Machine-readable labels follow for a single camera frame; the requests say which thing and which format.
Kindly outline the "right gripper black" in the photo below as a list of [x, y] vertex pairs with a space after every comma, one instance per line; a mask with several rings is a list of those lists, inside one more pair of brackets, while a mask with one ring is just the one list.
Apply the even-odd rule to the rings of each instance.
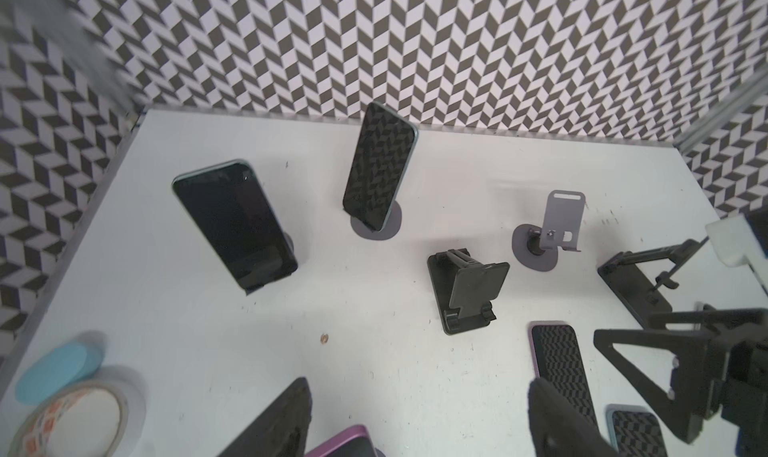
[[652, 313], [646, 328], [597, 330], [593, 343], [679, 440], [693, 443], [718, 415], [738, 428], [735, 455], [765, 456], [767, 310]]

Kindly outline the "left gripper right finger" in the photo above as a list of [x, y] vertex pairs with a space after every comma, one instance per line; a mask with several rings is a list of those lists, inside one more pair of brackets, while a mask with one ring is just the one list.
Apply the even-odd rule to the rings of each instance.
[[530, 383], [528, 420], [537, 457], [619, 455], [598, 429], [542, 378]]

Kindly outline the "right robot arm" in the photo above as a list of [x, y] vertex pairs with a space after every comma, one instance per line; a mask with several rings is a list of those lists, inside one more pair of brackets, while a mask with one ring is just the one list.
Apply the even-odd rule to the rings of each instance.
[[[596, 349], [627, 379], [669, 430], [692, 443], [715, 415], [739, 432], [738, 456], [767, 453], [767, 311], [764, 308], [675, 312], [660, 290], [677, 288], [674, 274], [706, 244], [728, 267], [748, 266], [767, 283], [767, 211], [710, 223], [701, 241], [620, 252], [599, 276], [641, 327], [597, 330]], [[620, 345], [662, 349], [674, 356], [663, 390], [618, 351]]]

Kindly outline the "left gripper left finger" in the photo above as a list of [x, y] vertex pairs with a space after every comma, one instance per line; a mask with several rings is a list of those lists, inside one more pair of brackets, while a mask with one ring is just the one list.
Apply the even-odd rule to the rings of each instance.
[[295, 379], [221, 453], [221, 457], [303, 456], [312, 396], [305, 377]]

